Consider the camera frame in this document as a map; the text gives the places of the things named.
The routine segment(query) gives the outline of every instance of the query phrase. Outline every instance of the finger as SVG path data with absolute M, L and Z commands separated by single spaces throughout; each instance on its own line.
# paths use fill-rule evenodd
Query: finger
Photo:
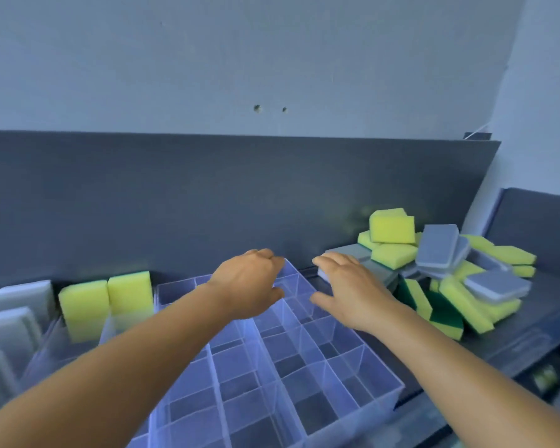
M 274 252 L 269 248 L 264 248 L 263 250 L 259 250 L 257 254 L 263 256 L 266 259 L 270 259 L 274 256 Z
M 336 267 L 338 267 L 336 261 L 334 261 L 332 258 L 329 258 L 327 256 L 316 256 L 314 257 L 312 263 L 314 263 L 317 267 L 323 270 L 326 275 L 328 275 L 329 273 L 334 271 Z
M 270 291 L 269 297 L 270 297 L 270 301 L 271 301 L 270 305 L 273 305 L 278 300 L 284 298 L 284 289 L 282 289 L 282 288 L 272 288 L 272 290 Z
M 334 297 L 330 297 L 328 294 L 324 294 L 322 292 L 314 292 L 311 294 L 309 300 L 321 309 L 325 309 L 328 313 L 333 315 L 332 310 L 336 304 Z
M 359 263 L 359 260 L 358 260 L 356 257 L 354 257 L 353 255 L 347 254 L 347 255 L 345 255 L 345 256 L 349 259 L 349 261 L 351 261 L 351 263 L 353 263 L 353 264 L 360 264 L 360 263 Z
M 272 263 L 274 264 L 274 273 L 278 275 L 284 267 L 284 258 L 282 256 L 272 256 Z
M 335 251 L 326 251 L 322 256 L 326 256 L 328 258 L 332 258 L 336 263 L 340 264 L 341 266 L 351 264 L 351 261 L 345 254 L 336 253 Z

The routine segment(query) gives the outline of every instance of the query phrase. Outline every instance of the wall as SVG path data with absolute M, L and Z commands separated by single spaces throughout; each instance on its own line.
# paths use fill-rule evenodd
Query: wall
M 502 144 L 463 230 L 480 233 L 500 188 L 560 195 L 560 0 L 527 0 L 490 129 Z
M 461 138 L 522 4 L 0 0 L 0 129 Z

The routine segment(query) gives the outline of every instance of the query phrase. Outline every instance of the plastic organizer tray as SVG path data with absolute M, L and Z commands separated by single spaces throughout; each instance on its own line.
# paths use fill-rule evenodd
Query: plastic organizer tray
M 157 286 L 161 310 L 210 275 Z M 309 301 L 313 286 L 287 261 L 285 298 L 233 321 L 193 359 L 128 445 L 132 448 L 338 447 L 391 414 L 404 385 L 359 338 Z M 72 343 L 62 320 L 22 378 L 37 384 L 117 333 Z

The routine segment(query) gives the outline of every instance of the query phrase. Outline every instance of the pile of sponges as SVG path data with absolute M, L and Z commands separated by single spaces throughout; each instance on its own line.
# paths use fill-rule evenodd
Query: pile of sponges
M 415 233 L 414 217 L 403 208 L 375 211 L 358 243 L 400 274 L 396 298 L 455 339 L 463 321 L 481 334 L 515 313 L 531 288 L 523 278 L 535 273 L 535 255 L 460 235 L 456 225 L 426 225 Z M 427 289 L 425 277 L 431 278 Z
M 149 272 L 73 284 L 60 291 L 58 300 L 75 343 L 99 339 L 110 316 L 116 331 L 124 331 L 153 314 Z

